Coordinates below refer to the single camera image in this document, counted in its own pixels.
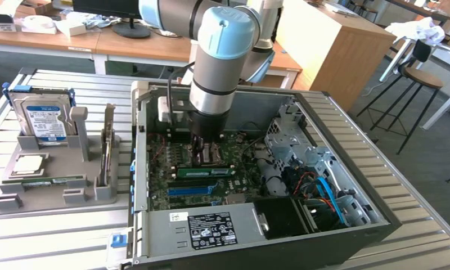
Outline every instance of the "warning label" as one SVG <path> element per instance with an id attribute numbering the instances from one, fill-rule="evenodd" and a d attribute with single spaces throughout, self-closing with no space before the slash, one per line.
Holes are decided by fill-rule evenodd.
<path id="1" fill-rule="evenodd" d="M 189 215 L 192 247 L 208 249 L 237 244 L 230 213 Z"/>

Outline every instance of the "aluminum work table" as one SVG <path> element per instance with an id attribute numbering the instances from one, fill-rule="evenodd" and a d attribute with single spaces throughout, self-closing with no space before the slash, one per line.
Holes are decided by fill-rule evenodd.
<path id="1" fill-rule="evenodd" d="M 129 90 L 140 78 L 37 70 L 13 84 L 73 87 L 87 106 L 87 129 L 99 134 L 105 104 L 116 104 L 121 136 L 117 202 L 112 205 L 0 216 L 0 269 L 105 269 L 108 236 L 127 227 L 132 108 Z M 450 269 L 450 227 L 409 181 L 365 137 L 336 102 L 321 92 L 304 96 L 402 222 L 377 245 L 332 269 Z M 0 99 L 0 178 L 16 147 L 20 126 L 7 99 Z M 321 138 L 312 134 L 317 143 Z"/>

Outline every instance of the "green ram module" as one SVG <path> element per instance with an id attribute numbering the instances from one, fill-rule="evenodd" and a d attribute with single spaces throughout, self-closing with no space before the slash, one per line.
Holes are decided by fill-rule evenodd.
<path id="1" fill-rule="evenodd" d="M 178 168 L 177 178 L 232 177 L 233 168 Z"/>

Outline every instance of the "wooden stool seat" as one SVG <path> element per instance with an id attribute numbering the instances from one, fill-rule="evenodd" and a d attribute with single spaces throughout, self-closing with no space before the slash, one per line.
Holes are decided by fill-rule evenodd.
<path id="1" fill-rule="evenodd" d="M 442 80 L 437 76 L 434 76 L 433 74 L 428 73 L 424 70 L 414 69 L 413 67 L 405 67 L 404 75 L 428 87 L 432 87 L 432 88 L 444 87 Z"/>

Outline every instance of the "white table leg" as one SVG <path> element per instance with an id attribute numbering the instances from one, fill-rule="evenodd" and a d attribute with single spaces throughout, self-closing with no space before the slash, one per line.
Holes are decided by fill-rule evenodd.
<path id="1" fill-rule="evenodd" d="M 444 103 L 442 107 L 437 110 L 437 112 L 433 114 L 430 119 L 425 122 L 422 125 L 422 128 L 428 130 L 432 125 L 437 122 L 438 118 L 442 117 L 442 115 L 450 110 L 450 98 Z"/>
<path id="2" fill-rule="evenodd" d="M 404 63 L 410 59 L 412 54 L 413 54 L 413 49 L 410 50 L 410 52 L 408 52 L 406 56 L 404 57 L 404 60 L 400 61 L 398 65 L 394 67 L 394 69 L 393 69 L 393 74 L 398 75 L 398 66 L 400 66 L 401 64 L 404 64 Z"/>
<path id="3" fill-rule="evenodd" d="M 293 82 L 297 78 L 298 72 L 297 71 L 289 71 L 286 73 L 286 76 L 284 77 L 282 84 L 280 85 L 280 88 L 284 89 L 292 89 Z"/>
<path id="4" fill-rule="evenodd" d="M 384 74 L 382 74 L 382 76 L 381 76 L 381 78 L 378 80 L 380 82 L 385 81 L 385 78 L 388 77 L 390 71 L 396 67 L 396 65 L 397 65 L 397 63 L 398 63 L 398 61 L 400 61 L 400 59 L 401 59 L 401 57 L 402 57 L 402 55 L 404 55 L 404 53 L 405 53 L 409 45 L 410 45 L 410 43 L 412 43 L 412 39 L 406 38 L 405 39 L 405 43 L 404 43 L 402 47 L 400 48 L 400 50 L 398 50 L 398 52 L 396 54 L 396 57 L 392 59 L 392 62 L 389 64 L 388 68 L 385 69 L 385 72 L 384 72 Z"/>
<path id="5" fill-rule="evenodd" d="M 107 60 L 108 60 L 107 55 L 93 55 L 93 62 L 96 65 L 96 74 L 107 75 L 107 65 L 105 65 Z"/>

